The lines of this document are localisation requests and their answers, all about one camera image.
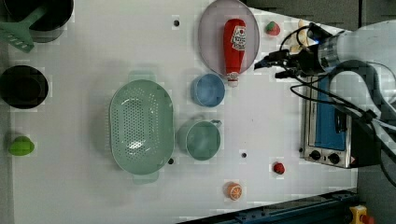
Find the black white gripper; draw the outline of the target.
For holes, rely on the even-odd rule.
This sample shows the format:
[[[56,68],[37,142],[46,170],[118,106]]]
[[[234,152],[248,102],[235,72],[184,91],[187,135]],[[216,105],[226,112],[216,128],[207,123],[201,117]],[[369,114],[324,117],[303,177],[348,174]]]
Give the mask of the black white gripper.
[[[304,26],[308,40],[308,46],[302,49],[294,57],[295,64],[299,70],[307,76],[314,76],[324,73],[329,67],[329,63],[324,56],[319,55],[319,48],[329,40],[332,35],[313,22]],[[269,68],[272,66],[283,67],[288,64],[284,59],[271,59],[269,56],[254,64],[254,69]],[[275,74],[275,78],[295,78],[299,75],[298,71],[287,70]]]

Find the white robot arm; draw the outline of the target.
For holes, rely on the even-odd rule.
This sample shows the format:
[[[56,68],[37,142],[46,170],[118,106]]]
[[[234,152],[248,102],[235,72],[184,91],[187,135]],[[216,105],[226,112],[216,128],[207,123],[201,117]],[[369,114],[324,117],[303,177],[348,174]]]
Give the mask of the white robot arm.
[[[330,86],[324,92],[325,104],[394,134],[395,22],[382,21],[334,35],[311,22],[293,34],[302,31],[314,41],[312,45],[297,53],[280,48],[254,67],[281,67],[278,78],[325,77]]]

